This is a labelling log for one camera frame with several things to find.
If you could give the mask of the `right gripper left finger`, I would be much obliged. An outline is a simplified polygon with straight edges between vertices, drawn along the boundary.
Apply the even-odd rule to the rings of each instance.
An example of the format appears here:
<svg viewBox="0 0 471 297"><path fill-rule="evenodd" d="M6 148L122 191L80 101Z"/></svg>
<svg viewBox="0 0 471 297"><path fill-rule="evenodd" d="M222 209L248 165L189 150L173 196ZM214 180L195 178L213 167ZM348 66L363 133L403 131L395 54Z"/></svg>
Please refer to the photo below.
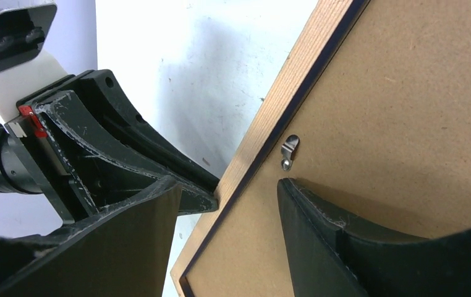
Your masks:
<svg viewBox="0 0 471 297"><path fill-rule="evenodd" d="M181 195L166 176L46 236L0 237L0 296L161 296Z"/></svg>

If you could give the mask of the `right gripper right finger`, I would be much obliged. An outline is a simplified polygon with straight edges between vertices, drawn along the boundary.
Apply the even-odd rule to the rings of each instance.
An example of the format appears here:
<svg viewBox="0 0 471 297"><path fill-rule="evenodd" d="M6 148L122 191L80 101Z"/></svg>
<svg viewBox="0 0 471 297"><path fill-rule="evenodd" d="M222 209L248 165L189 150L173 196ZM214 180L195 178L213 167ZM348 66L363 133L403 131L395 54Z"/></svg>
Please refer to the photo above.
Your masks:
<svg viewBox="0 0 471 297"><path fill-rule="evenodd" d="M277 184L296 296L471 296L471 228L425 239L392 230L317 196Z"/></svg>

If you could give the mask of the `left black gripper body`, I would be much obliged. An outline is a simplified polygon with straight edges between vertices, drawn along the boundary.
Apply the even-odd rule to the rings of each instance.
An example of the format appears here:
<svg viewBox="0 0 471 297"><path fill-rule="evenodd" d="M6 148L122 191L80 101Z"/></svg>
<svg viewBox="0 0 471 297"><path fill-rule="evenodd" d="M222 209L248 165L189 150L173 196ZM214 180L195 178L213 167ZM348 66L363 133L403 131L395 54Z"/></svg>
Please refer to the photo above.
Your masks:
<svg viewBox="0 0 471 297"><path fill-rule="evenodd" d="M62 223L68 225L95 214L96 207L84 198L83 190L67 169L67 161L52 146L49 131L39 116L30 105L18 107L17 112L4 125L10 147Z"/></svg>

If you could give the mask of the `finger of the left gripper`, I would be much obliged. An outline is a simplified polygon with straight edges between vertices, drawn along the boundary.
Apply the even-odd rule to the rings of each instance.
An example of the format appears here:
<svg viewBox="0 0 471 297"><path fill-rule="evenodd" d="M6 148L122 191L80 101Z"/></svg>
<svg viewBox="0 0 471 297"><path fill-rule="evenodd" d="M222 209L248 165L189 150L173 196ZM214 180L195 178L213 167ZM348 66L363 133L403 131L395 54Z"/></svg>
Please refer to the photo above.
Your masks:
<svg viewBox="0 0 471 297"><path fill-rule="evenodd" d="M139 194L167 176L182 186L180 215L214 212L218 178L144 121L123 93L45 92L30 100L30 154L64 223L74 223Z"/></svg>
<svg viewBox="0 0 471 297"><path fill-rule="evenodd" d="M19 100L46 116L81 149L118 169L147 177L173 174L212 193L219 178L186 157L146 122L109 69L67 75Z"/></svg>

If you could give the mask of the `brown cardboard backing board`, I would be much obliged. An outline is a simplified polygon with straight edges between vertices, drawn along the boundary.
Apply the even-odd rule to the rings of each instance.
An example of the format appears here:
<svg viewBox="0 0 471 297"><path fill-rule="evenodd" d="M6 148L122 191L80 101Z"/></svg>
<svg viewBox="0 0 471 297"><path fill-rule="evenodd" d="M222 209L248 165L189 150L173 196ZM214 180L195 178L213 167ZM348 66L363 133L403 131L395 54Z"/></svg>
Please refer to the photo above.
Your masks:
<svg viewBox="0 0 471 297"><path fill-rule="evenodd" d="M370 1L187 274L292 296L276 185L421 237L471 227L471 1Z"/></svg>

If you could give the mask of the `blue wooden picture frame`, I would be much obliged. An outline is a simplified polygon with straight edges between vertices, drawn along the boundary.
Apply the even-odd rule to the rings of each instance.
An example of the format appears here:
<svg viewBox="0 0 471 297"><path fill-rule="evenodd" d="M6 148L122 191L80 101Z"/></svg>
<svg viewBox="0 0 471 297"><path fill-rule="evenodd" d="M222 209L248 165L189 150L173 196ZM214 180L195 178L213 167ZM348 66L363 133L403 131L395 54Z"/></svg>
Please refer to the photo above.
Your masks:
<svg viewBox="0 0 471 297"><path fill-rule="evenodd" d="M219 209L199 218L171 269L170 276L179 296L194 295L187 274L367 4L368 1L317 2L221 177L214 192Z"/></svg>

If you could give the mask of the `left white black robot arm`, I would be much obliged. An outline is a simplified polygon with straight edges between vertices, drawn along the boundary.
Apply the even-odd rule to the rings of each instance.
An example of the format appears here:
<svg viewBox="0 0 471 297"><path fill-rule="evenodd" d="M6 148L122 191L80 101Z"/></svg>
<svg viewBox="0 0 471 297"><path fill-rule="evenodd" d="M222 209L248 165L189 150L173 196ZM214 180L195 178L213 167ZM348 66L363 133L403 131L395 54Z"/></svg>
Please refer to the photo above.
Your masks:
<svg viewBox="0 0 471 297"><path fill-rule="evenodd" d="M219 179L150 126L108 69L67 75L15 107L0 124L0 193L43 194L71 224L170 176L180 215L219 207Z"/></svg>

